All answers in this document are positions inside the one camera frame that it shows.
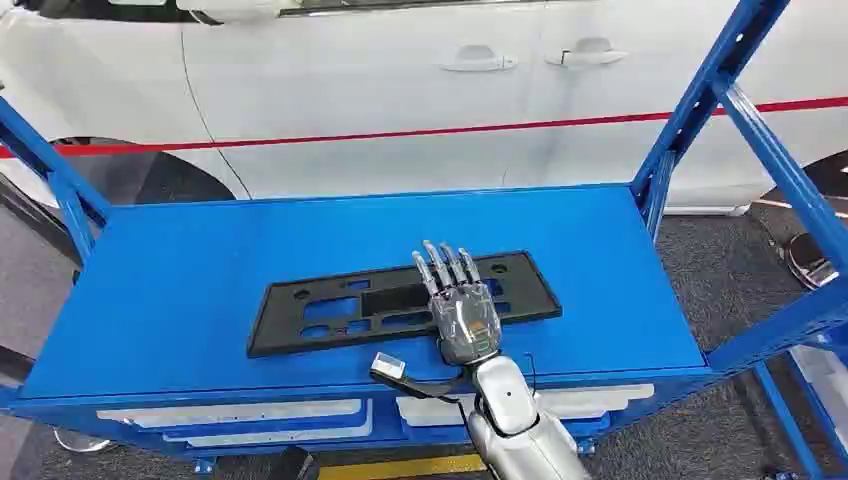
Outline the robot right hand grey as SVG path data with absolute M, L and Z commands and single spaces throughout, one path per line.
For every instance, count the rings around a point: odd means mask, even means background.
M 426 255 L 412 258 L 429 294 L 438 348 L 449 365 L 484 362 L 500 351 L 501 323 L 492 295 L 464 248 L 422 242 Z

